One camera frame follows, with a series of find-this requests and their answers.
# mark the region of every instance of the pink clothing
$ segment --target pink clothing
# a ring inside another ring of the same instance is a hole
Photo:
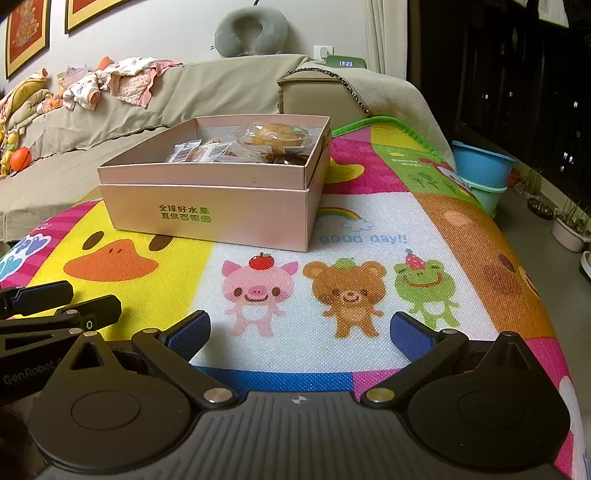
[[[109,65],[96,75],[102,90],[110,90],[113,97],[132,105],[147,107],[154,78],[182,63],[156,60],[151,57],[132,57]]]

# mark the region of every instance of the toy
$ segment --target toy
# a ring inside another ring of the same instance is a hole
[[[62,96],[64,94],[64,92],[66,91],[66,79],[62,76],[59,76],[57,78],[57,84],[60,87],[60,90],[58,92],[59,96]]]
[[[37,113],[47,113],[55,110],[56,108],[61,107],[63,100],[61,95],[52,95],[48,93],[45,95],[45,100],[43,100],[39,105],[37,105]]]
[[[96,66],[95,71],[104,70],[106,67],[108,67],[109,65],[111,65],[113,63],[115,63],[115,62],[112,59],[110,59],[109,57],[103,57],[103,59]]]
[[[14,171],[23,171],[31,164],[31,150],[21,147],[10,157],[10,166]]]
[[[16,133],[11,133],[8,134],[6,137],[4,137],[4,140],[2,141],[2,146],[8,144],[8,147],[5,149],[4,151],[4,155],[2,156],[2,161],[0,161],[0,178],[4,178],[7,177],[8,174],[10,173],[10,159],[12,156],[12,153],[17,149],[18,146],[18,134]]]

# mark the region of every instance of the plant pot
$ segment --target plant pot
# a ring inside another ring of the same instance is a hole
[[[516,168],[512,168],[511,174],[509,175],[509,178],[507,179],[507,186],[514,187],[517,184],[517,182],[520,180],[521,180],[521,173]]]
[[[591,252],[586,251],[581,255],[580,271],[591,282]]]
[[[521,195],[522,197],[529,199],[536,199],[536,200],[541,200],[540,195],[532,195],[531,193],[527,193],[525,191],[525,187],[523,186],[523,181],[518,181],[517,184],[515,185],[515,191]]]
[[[538,217],[543,218],[544,220],[552,220],[552,218],[554,218],[554,212],[552,211],[552,208],[550,208],[541,200],[533,198],[529,199],[527,201],[527,208],[529,208]]]
[[[503,187],[501,189],[494,189],[491,187],[485,187],[484,185],[480,185],[478,183],[474,183],[468,179],[462,177],[462,180],[467,183],[467,185],[472,190],[474,197],[480,202],[482,208],[484,208],[485,212],[488,213],[491,217],[495,217],[496,212],[496,204],[499,203],[501,195],[503,195],[507,191],[507,187]]]
[[[587,237],[571,230],[557,217],[554,218],[552,223],[552,235],[560,245],[575,253],[579,253],[585,246],[585,242],[589,241]]]

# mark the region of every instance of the white wall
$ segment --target white wall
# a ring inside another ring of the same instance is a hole
[[[52,0],[50,47],[28,63],[10,82],[5,62],[0,85],[8,91],[32,72],[45,67],[52,79],[67,65],[94,68],[105,56],[114,60],[150,56],[189,63],[219,58],[213,35],[231,10],[252,5],[249,0],[131,0],[70,35],[64,33],[65,1]],[[367,57],[364,0],[260,0],[280,10],[290,23],[286,53],[312,55],[314,45],[333,45],[335,54]],[[0,25],[5,53],[6,25]]]

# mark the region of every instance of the strawberry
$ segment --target strawberry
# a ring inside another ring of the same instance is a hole
[[[248,266],[253,270],[269,270],[273,265],[275,265],[273,257],[263,252],[248,261]]]
[[[412,270],[423,270],[425,268],[425,262],[413,254],[413,251],[407,248],[407,257],[406,257],[406,264]]]

